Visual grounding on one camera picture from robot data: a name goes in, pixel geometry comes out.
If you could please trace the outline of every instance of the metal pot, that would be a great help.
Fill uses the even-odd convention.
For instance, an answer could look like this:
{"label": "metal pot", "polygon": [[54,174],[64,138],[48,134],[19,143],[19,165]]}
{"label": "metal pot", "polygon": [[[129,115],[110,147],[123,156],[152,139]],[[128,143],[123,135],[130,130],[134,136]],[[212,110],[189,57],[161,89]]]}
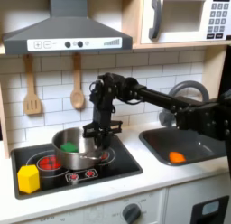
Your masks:
{"label": "metal pot", "polygon": [[[67,142],[78,146],[79,152],[63,152],[60,147]],[[101,161],[102,149],[95,146],[93,138],[83,138],[83,130],[81,128],[70,128],[60,131],[52,138],[52,143],[58,161],[66,169],[87,169]]]}

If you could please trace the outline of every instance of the microwave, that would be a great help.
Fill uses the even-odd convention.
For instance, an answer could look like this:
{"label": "microwave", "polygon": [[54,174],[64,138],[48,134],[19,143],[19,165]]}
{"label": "microwave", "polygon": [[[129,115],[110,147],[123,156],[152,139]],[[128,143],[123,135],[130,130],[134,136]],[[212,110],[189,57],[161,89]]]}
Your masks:
{"label": "microwave", "polygon": [[141,43],[231,40],[230,0],[143,0]]}

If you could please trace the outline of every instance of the yellow block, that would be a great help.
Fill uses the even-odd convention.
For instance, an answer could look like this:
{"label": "yellow block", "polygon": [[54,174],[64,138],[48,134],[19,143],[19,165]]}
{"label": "yellow block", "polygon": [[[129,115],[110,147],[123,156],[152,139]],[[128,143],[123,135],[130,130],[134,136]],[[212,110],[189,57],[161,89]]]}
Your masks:
{"label": "yellow block", "polygon": [[22,166],[18,172],[19,191],[33,193],[40,189],[40,175],[37,167],[33,165]]}

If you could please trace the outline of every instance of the range hood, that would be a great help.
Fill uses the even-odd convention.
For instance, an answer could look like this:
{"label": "range hood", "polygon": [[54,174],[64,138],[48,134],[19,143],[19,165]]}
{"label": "range hood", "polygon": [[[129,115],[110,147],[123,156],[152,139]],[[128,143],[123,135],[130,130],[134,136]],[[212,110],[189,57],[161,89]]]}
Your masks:
{"label": "range hood", "polygon": [[88,18],[87,0],[50,0],[51,18],[3,36],[6,54],[132,49],[133,39]]}

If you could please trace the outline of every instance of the countertop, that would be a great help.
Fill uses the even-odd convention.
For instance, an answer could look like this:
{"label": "countertop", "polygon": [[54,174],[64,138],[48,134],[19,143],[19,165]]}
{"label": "countertop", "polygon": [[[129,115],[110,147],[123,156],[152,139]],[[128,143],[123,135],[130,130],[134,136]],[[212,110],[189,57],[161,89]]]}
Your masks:
{"label": "countertop", "polygon": [[[23,201],[14,197],[12,162],[11,159],[5,159],[3,143],[0,143],[0,223],[34,219],[52,213],[72,210],[143,191],[155,190],[228,172],[226,157],[180,167],[160,163],[138,137],[144,130],[159,127],[157,123],[129,126],[124,128],[122,134],[118,135],[134,159],[143,168],[142,174]],[[49,143],[50,140],[50,136],[45,136],[39,143],[33,144]]]}

